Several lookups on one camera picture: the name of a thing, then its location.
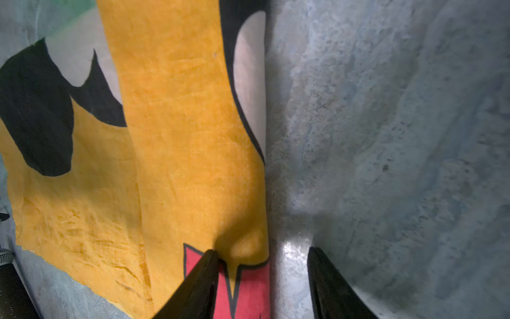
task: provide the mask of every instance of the black outline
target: black outline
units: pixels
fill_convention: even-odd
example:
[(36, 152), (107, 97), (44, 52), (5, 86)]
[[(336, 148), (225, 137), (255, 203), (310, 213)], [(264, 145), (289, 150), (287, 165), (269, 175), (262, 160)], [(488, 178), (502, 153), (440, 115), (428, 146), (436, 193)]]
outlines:
[(241, 122), (243, 122), (244, 129), (265, 165), (266, 161), (264, 159), (264, 154), (262, 153), (259, 142), (255, 138), (255, 135), (248, 124), (248, 120), (244, 115), (234, 86), (234, 51), (236, 48), (237, 36), (239, 34), (239, 30), (241, 30), (241, 27), (243, 26), (243, 23), (252, 14), (258, 11), (267, 12), (267, 0), (219, 0), (219, 6), (223, 51), (225, 54), (225, 64), (228, 73), (228, 80), (230, 81), (232, 97), (234, 98), (237, 112), (239, 113)]
[[(201, 256), (203, 256), (203, 252), (201, 252), (200, 250), (198, 250), (195, 247), (193, 247), (191, 245), (188, 245), (186, 243), (183, 243), (183, 245), (184, 245), (184, 261), (183, 261), (183, 264), (184, 264), (184, 278), (186, 278), (186, 257), (187, 257), (186, 248), (189, 248), (190, 250), (196, 252), (197, 254), (199, 254)], [(241, 286), (241, 275), (243, 273), (243, 270), (257, 270), (257, 269), (260, 269), (260, 268), (264, 268), (269, 263), (269, 258), (266, 261), (263, 261), (263, 262), (261, 262), (259, 264), (256, 264), (256, 265), (239, 264), (239, 266), (237, 267), (237, 271), (236, 271), (236, 283), (235, 283), (235, 286), (234, 286), (234, 294), (232, 294), (232, 289), (230, 287), (230, 280), (229, 280), (229, 276), (228, 276), (228, 267), (227, 267), (227, 264), (222, 259), (219, 259), (219, 263), (225, 269), (225, 281), (226, 281), (226, 287), (227, 287), (227, 292), (228, 292), (228, 302), (229, 302), (229, 305), (230, 305), (230, 315), (231, 315), (232, 319), (235, 319), (235, 317), (236, 317), (237, 299), (239, 297), (239, 287)]]
[(87, 80), (73, 86), (67, 80), (67, 91), (76, 103), (103, 123), (125, 128), (124, 108), (113, 96), (94, 50)]

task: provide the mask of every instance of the black pattern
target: black pattern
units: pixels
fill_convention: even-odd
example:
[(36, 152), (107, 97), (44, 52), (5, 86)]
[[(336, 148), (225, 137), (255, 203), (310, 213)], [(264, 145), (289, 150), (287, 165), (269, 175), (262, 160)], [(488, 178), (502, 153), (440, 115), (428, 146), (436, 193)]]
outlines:
[(62, 76), (44, 39), (0, 68), (0, 118), (27, 165), (44, 176), (71, 170), (74, 114), (70, 97), (98, 120), (126, 126), (122, 105), (113, 97), (95, 52), (81, 87)]

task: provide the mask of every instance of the red shape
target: red shape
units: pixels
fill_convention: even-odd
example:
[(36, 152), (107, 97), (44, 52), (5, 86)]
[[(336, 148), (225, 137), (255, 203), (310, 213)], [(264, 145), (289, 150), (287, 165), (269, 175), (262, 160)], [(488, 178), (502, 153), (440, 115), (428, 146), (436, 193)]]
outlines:
[[(203, 253), (184, 245), (186, 276), (195, 267)], [(214, 319), (268, 319), (269, 309), (269, 263), (247, 266), (240, 265), (240, 276), (236, 277), (236, 289), (231, 298), (231, 287), (225, 271), (225, 263), (220, 263), (218, 290)]]

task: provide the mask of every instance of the textured gray surface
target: textured gray surface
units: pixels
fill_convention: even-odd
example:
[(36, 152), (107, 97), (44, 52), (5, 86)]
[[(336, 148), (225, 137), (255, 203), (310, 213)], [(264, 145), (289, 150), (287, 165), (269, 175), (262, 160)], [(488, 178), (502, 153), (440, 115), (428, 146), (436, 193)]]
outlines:
[[(5, 2), (22, 18), (2, 25), (26, 30), (0, 28), (2, 61), (79, 1)], [(508, 0), (272, 2), (274, 318), (312, 317), (311, 244), (381, 318), (510, 317), (509, 16)], [(45, 318), (125, 317), (13, 235), (0, 224)]]

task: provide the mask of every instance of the black mesh object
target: black mesh object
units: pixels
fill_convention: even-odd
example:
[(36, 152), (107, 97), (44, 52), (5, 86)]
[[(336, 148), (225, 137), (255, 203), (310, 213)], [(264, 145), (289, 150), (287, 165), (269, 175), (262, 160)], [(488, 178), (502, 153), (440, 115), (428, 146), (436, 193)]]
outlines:
[(13, 260), (12, 252), (0, 250), (0, 319), (39, 319)]

